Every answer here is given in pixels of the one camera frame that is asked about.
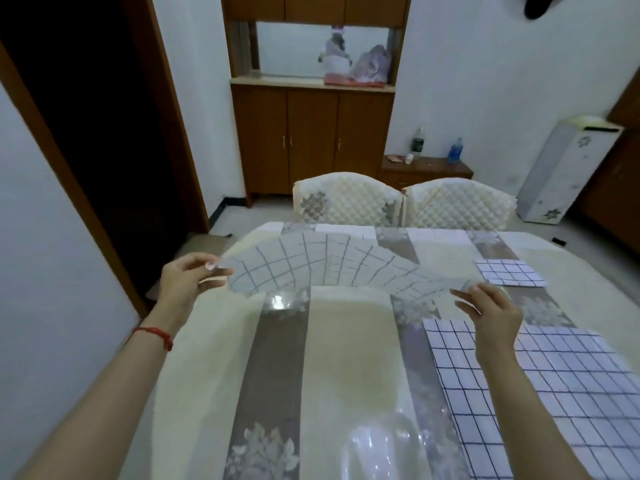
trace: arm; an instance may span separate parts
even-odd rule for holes
[[[588,480],[551,414],[520,368],[513,345],[522,311],[498,288],[478,283],[451,291],[476,327],[476,358],[484,371],[516,480]]]
[[[205,263],[217,260],[210,254],[191,253],[164,266],[158,302],[141,326],[160,328],[174,337],[186,323],[198,295],[225,284],[203,280],[231,274],[231,270],[209,271],[205,267]],[[166,354],[160,337],[144,331],[134,333],[32,457],[20,478],[116,479]]]

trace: chair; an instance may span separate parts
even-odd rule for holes
[[[336,172],[293,186],[293,210],[301,222],[397,226],[402,193],[359,173]]]
[[[440,178],[404,189],[403,226],[504,230],[516,198],[466,178]]]

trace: tiled floor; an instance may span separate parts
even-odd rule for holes
[[[291,199],[261,199],[251,209],[226,208],[211,233],[233,233],[237,239],[241,239],[265,222],[292,220],[294,214]],[[559,225],[545,225],[522,222],[515,217],[507,230],[529,232],[547,241],[551,241],[553,237],[566,241],[565,249],[590,263],[640,306],[640,258],[603,233],[571,218],[565,218]]]

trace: blue bottle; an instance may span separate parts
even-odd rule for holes
[[[460,161],[460,153],[462,153],[462,138],[458,138],[455,144],[452,145],[449,150],[449,155],[447,156],[447,161],[449,163],[457,163]]]

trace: dark doorway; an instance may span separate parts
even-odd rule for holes
[[[118,0],[5,0],[0,40],[144,295],[189,229]]]

